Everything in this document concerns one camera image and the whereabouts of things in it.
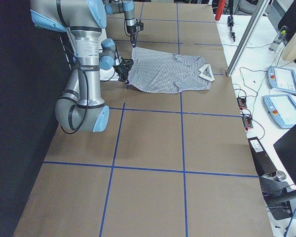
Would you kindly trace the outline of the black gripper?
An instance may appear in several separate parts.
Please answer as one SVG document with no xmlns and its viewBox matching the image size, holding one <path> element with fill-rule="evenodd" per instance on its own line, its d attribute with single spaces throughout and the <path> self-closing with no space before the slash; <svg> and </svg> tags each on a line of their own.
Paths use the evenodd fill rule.
<svg viewBox="0 0 296 237">
<path fill-rule="evenodd" d="M 119 65 L 116 65 L 114 69 L 115 72 L 118 74 L 120 82 L 125 82 L 127 85 L 129 85 L 128 76 L 133 64 L 133 59 L 119 59 Z"/>
<path fill-rule="evenodd" d="M 136 47 L 137 40 L 134 37 L 138 32 L 144 30 L 142 21 L 127 21 L 127 34 L 130 37 L 132 47 Z"/>
</svg>

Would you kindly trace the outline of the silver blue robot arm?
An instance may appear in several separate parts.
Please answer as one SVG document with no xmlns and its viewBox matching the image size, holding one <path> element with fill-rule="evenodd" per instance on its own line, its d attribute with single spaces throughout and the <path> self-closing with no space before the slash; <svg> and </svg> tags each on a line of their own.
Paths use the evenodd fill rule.
<svg viewBox="0 0 296 237">
<path fill-rule="evenodd" d="M 133 60 L 118 53 L 112 39 L 100 40 L 107 15 L 123 13 L 130 40 L 142 30 L 131 0 L 33 0 L 33 23 L 40 28 L 66 32 L 76 60 L 67 85 L 55 105 L 56 119 L 67 134 L 102 132 L 110 110 L 101 97 L 101 70 L 114 69 L 119 81 L 127 82 Z"/>
<path fill-rule="evenodd" d="M 108 15 L 124 14 L 124 33 L 129 37 L 132 47 L 137 45 L 138 33 L 144 30 L 144 23 L 135 17 L 135 5 L 132 0 L 110 0 L 105 3 Z"/>
</svg>

